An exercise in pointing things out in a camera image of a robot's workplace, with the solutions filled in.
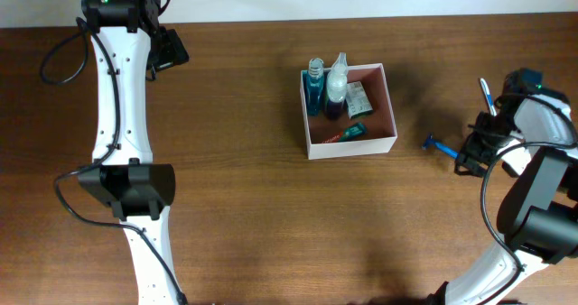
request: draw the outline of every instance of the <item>dark purple liquid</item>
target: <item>dark purple liquid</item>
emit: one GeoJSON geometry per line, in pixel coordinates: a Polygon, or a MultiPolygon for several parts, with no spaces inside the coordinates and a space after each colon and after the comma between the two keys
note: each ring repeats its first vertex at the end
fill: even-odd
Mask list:
{"type": "Polygon", "coordinates": [[[337,120],[339,119],[339,117],[343,114],[343,105],[345,104],[345,100],[339,102],[339,103],[335,103],[335,102],[331,102],[329,99],[327,99],[326,105],[325,105],[325,115],[327,116],[328,119],[330,120],[337,120]]]}

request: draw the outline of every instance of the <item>brown tabletop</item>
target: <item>brown tabletop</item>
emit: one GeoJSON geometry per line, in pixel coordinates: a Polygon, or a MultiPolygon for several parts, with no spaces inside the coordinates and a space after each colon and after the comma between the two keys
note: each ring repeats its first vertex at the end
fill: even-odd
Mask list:
{"type": "MultiPolygon", "coordinates": [[[[496,96],[520,67],[542,70],[578,103],[578,14],[174,28],[191,61],[147,84],[146,107],[154,161],[176,171],[172,257],[190,302],[425,297],[492,242],[480,179],[421,150],[426,135],[459,148],[486,109],[477,78],[496,96]],[[389,154],[308,161],[299,70],[340,51],[350,65],[383,63],[399,137],[389,154]]],[[[76,221],[51,189],[58,173],[90,161],[97,134],[92,55],[67,86],[38,77],[44,54],[74,31],[0,30],[0,303],[137,302],[125,235],[76,221]]],[[[51,71],[64,76],[80,61],[73,44],[51,71]]],[[[512,183],[495,172],[492,218],[512,183]]],[[[76,180],[63,189],[80,214],[114,220],[76,180]]],[[[570,304],[577,287],[578,261],[566,259],[510,296],[570,304]]]]}

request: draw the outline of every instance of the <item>hand sanitizer bottle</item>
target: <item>hand sanitizer bottle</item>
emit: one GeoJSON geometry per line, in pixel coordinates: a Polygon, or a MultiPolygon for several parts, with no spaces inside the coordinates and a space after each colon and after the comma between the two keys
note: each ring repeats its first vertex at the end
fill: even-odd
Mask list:
{"type": "Polygon", "coordinates": [[[307,115],[317,116],[322,107],[323,84],[325,83],[325,74],[323,73],[323,60],[319,58],[309,61],[309,70],[307,71],[307,115]]]}
{"type": "Polygon", "coordinates": [[[327,75],[327,89],[323,110],[330,120],[337,120],[345,109],[348,73],[345,58],[345,52],[340,53],[339,58],[331,67],[329,75],[327,75]]]}

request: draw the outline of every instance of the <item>small white box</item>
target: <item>small white box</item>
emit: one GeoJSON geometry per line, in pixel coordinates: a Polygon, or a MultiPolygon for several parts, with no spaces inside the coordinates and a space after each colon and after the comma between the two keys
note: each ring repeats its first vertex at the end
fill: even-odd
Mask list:
{"type": "Polygon", "coordinates": [[[387,153],[397,139],[396,121],[389,100],[383,65],[349,66],[348,69],[348,83],[360,81],[363,84],[374,110],[370,116],[351,120],[347,111],[344,111],[343,115],[335,121],[329,120],[322,111],[318,116],[308,116],[304,83],[306,70],[301,71],[301,106],[307,137],[307,153],[310,160],[387,153]],[[368,129],[368,133],[358,140],[342,143],[321,143],[357,122],[363,123],[368,129]]]}

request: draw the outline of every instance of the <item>white box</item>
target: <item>white box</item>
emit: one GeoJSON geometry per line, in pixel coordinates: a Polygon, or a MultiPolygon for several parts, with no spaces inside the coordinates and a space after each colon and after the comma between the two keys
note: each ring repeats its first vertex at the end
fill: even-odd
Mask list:
{"type": "Polygon", "coordinates": [[[349,66],[348,69],[348,83],[360,81],[363,84],[374,110],[370,116],[350,120],[347,111],[344,111],[343,115],[335,121],[327,119],[323,111],[318,116],[308,116],[305,103],[305,83],[303,82],[306,70],[301,71],[301,106],[307,137],[307,153],[310,160],[387,153],[397,139],[396,121],[389,100],[383,65],[349,66]],[[367,127],[368,134],[351,142],[320,143],[357,122],[361,122],[367,127]]]}

